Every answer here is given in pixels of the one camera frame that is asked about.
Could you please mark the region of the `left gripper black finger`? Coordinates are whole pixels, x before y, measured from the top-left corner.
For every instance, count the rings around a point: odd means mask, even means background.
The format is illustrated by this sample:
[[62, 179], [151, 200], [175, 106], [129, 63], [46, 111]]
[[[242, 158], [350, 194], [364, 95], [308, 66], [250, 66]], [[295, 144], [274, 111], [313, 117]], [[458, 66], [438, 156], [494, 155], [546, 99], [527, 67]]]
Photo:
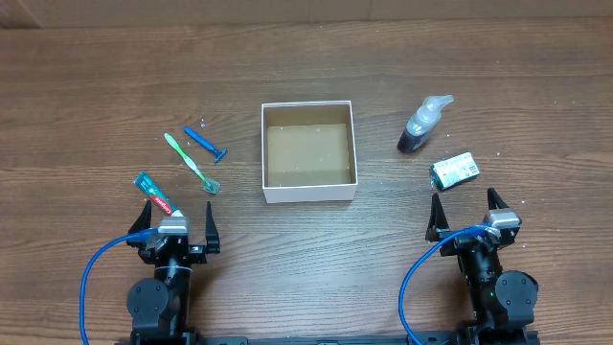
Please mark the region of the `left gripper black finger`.
[[133, 225], [127, 231], [130, 239], [126, 244], [131, 247], [143, 247], [148, 239], [147, 230], [151, 226], [151, 207], [152, 203], [148, 200], [140, 214], [134, 221]]
[[208, 253], [220, 252], [220, 239], [216, 228], [215, 220], [212, 214], [212, 204], [207, 202], [206, 210], [206, 223], [205, 223], [205, 239], [206, 239], [206, 251]]

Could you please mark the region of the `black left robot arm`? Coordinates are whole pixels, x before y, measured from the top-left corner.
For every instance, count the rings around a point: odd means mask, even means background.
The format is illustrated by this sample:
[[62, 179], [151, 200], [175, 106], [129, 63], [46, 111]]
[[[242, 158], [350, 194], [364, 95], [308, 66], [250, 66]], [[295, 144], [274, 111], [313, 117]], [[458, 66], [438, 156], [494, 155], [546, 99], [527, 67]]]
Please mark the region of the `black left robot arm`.
[[191, 244], [188, 219], [165, 217], [151, 226], [151, 203], [129, 229], [126, 242], [135, 247], [154, 275], [137, 282], [128, 292], [126, 308], [132, 317], [131, 344], [201, 344], [199, 330], [188, 325], [192, 266], [220, 252], [219, 234], [206, 209], [205, 240]]

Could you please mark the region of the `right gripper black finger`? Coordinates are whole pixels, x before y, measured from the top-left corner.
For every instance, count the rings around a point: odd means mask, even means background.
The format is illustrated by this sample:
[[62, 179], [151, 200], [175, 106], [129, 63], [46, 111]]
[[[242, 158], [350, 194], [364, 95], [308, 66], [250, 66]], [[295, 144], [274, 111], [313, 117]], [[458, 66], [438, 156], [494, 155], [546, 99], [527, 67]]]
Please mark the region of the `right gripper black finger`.
[[494, 188], [488, 188], [488, 208], [490, 210], [506, 209], [508, 204], [502, 199], [501, 196], [495, 191]]
[[425, 239], [428, 242], [440, 242], [448, 237], [450, 233], [451, 230], [449, 228], [439, 194], [434, 193], [432, 195], [431, 213], [425, 233]]

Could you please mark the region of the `clear bottle with dark liquid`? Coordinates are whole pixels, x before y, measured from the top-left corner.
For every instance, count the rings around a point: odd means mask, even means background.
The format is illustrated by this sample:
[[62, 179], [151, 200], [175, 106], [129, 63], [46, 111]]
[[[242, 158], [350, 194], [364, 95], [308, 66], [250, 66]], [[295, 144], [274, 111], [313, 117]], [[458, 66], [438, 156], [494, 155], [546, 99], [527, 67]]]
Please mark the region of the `clear bottle with dark liquid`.
[[397, 143], [402, 153], [418, 150], [441, 120], [442, 110], [454, 102], [452, 95], [428, 96], [407, 122]]

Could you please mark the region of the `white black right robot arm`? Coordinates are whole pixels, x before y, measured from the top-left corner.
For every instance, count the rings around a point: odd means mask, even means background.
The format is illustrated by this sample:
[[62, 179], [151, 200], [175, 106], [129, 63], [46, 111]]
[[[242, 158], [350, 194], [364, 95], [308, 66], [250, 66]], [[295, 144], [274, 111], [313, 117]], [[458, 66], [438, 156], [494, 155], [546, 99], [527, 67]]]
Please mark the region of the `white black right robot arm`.
[[442, 247], [443, 257], [458, 261], [465, 276], [474, 311], [472, 320], [458, 324], [459, 344], [528, 344], [536, 337], [527, 332], [534, 322], [538, 283], [530, 275], [505, 271], [498, 251], [513, 244], [522, 220], [492, 188], [488, 211], [479, 233], [462, 235], [450, 229], [438, 195], [432, 196], [425, 239]]

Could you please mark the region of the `green white soap packet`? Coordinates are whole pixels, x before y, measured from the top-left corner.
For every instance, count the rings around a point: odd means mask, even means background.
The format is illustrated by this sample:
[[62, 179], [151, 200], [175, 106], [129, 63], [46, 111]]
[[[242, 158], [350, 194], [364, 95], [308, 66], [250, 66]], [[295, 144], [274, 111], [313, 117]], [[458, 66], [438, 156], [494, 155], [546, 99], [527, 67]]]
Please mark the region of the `green white soap packet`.
[[440, 191], [474, 179], [480, 173], [470, 152], [436, 162], [430, 167], [431, 182]]

